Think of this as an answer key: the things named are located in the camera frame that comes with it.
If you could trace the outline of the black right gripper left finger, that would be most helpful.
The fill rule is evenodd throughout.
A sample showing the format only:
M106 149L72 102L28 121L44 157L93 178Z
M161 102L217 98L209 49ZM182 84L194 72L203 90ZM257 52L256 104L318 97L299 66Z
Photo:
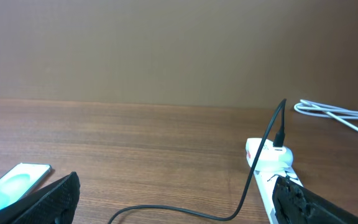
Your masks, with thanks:
M0 210L0 224L72 224L80 199L76 172Z

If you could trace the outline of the blue Galaxy smartphone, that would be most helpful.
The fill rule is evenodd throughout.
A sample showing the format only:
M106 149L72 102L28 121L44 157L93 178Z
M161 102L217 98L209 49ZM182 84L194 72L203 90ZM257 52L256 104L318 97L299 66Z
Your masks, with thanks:
M49 164L20 163L0 178L0 210L33 191L49 175Z

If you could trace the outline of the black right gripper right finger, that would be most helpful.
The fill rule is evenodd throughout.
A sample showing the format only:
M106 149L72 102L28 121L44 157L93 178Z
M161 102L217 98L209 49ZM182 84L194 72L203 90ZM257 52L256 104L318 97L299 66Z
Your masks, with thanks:
M279 224L358 224L358 217L288 177L276 179L274 215Z

